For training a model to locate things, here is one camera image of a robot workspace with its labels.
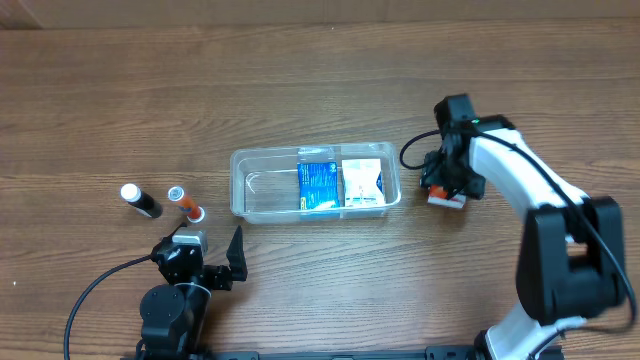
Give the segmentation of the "orange vitamin tube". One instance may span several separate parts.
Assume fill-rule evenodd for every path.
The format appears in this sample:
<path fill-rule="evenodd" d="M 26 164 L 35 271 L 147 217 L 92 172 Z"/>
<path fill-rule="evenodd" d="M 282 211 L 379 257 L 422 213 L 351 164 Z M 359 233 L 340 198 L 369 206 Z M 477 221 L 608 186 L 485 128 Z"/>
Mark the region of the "orange vitamin tube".
<path fill-rule="evenodd" d="M 191 223 L 199 223 L 206 216 L 205 210 L 181 186 L 173 186 L 167 192 L 168 199 L 178 206 Z"/>

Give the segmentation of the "clear plastic container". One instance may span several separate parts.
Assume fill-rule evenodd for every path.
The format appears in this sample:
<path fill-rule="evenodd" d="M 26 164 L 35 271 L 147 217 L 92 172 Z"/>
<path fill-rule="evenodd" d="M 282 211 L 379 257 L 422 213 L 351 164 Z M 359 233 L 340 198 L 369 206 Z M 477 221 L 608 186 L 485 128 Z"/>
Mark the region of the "clear plastic container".
<path fill-rule="evenodd" d="M 385 204 L 346 207 L 342 161 L 369 158 L 381 160 Z M 326 210 L 301 210 L 297 165 L 321 162 L 337 164 L 340 206 Z M 401 200 L 396 149 L 389 142 L 241 149 L 231 156 L 230 191 L 233 214 L 252 224 L 382 216 Z"/>

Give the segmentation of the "white medicine box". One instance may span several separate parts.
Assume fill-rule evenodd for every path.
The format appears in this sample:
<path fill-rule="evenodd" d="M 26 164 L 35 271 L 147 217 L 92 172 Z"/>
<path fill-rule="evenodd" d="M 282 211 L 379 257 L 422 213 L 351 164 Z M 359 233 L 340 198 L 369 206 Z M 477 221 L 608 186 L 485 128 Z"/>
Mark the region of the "white medicine box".
<path fill-rule="evenodd" d="M 385 204 L 380 159 L 343 160 L 342 173 L 346 207 L 375 207 Z"/>

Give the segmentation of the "blue VapoDrops box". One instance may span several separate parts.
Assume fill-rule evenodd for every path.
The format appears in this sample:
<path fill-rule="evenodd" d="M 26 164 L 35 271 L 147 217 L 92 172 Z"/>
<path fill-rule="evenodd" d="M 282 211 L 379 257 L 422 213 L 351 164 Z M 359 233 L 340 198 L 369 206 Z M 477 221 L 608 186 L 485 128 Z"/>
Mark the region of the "blue VapoDrops box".
<path fill-rule="evenodd" d="M 299 163 L 297 171 L 301 210 L 326 210 L 340 206 L 335 162 Z"/>

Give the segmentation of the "red Panadol box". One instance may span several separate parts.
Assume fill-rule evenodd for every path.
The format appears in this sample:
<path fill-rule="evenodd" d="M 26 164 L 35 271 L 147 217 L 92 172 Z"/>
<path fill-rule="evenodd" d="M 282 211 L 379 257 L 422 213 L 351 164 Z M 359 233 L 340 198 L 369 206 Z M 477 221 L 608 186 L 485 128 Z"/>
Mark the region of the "red Panadol box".
<path fill-rule="evenodd" d="M 448 198 L 448 193 L 443 187 L 432 185 L 429 188 L 427 203 L 447 208 L 462 209 L 466 204 L 466 197 L 464 195 L 457 194 Z"/>

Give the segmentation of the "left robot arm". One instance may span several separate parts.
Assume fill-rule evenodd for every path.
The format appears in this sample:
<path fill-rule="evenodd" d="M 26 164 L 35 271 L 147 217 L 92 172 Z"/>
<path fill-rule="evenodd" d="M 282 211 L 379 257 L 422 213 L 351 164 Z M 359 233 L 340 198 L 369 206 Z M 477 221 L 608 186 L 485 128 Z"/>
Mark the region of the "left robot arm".
<path fill-rule="evenodd" d="M 206 265 L 204 230 L 182 223 L 152 249 L 150 259 L 166 280 L 140 302 L 142 359 L 213 359 L 200 344 L 208 305 L 215 291 L 230 291 L 248 276 L 243 231 L 237 227 L 226 252 L 226 265 Z"/>

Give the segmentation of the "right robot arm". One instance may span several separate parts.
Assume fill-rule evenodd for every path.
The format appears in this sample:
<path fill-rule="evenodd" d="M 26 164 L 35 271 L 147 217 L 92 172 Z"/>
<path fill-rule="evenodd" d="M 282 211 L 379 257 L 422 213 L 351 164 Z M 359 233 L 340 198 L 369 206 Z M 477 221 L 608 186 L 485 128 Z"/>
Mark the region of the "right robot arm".
<path fill-rule="evenodd" d="M 539 359 L 554 340 L 623 302 L 636 302 L 624 270 L 621 209 L 555 174 L 505 117 L 441 120 L 442 145 L 425 158 L 423 184 L 479 198 L 485 183 L 523 221 L 518 301 L 482 331 L 470 359 Z"/>

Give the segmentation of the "dark bottle white cap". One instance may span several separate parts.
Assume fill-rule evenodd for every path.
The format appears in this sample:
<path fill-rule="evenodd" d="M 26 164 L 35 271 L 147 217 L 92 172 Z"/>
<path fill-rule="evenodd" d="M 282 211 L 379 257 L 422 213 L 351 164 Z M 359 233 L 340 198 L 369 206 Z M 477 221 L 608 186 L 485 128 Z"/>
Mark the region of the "dark bottle white cap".
<path fill-rule="evenodd" d="M 149 218 L 159 218 L 162 215 L 162 206 L 149 194 L 142 191 L 137 185 L 127 183 L 120 189 L 120 196 L 140 214 Z"/>

